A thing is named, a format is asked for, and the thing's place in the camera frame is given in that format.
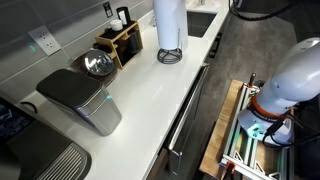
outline wall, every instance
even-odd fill
[[[107,18],[105,0],[0,0],[0,91],[19,101],[35,90],[39,81],[70,58],[87,50],[94,36],[109,27],[115,9],[127,6],[131,19],[151,11],[153,0],[109,0],[113,17]],[[47,56],[28,35],[46,25],[62,49]]]

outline metal grate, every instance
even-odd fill
[[[73,180],[78,179],[86,164],[81,149],[71,144],[60,156],[46,169],[38,180]]]

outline green light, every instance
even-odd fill
[[[248,130],[247,130],[247,132],[248,132],[248,134],[249,135],[255,135],[255,137],[257,136],[257,134],[256,134],[256,132],[258,131],[258,129],[259,129],[259,127],[260,127],[260,124],[254,124],[254,125],[252,125]]]
[[[36,48],[33,47],[32,45],[29,45],[29,48],[31,49],[32,52],[36,52]]]

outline kitchen sink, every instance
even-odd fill
[[[188,35],[203,37],[216,14],[187,11]]]

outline kitchen counter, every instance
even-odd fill
[[[217,16],[203,38],[188,37],[188,49],[177,64],[157,61],[159,47],[155,27],[142,33],[144,49],[107,87],[122,113],[122,120],[111,135],[101,137],[74,123],[54,105],[40,112],[91,154],[93,161],[87,180],[143,179],[148,175],[227,16],[227,3],[226,0],[206,0],[204,6],[194,2],[187,5],[188,10],[217,13]]]

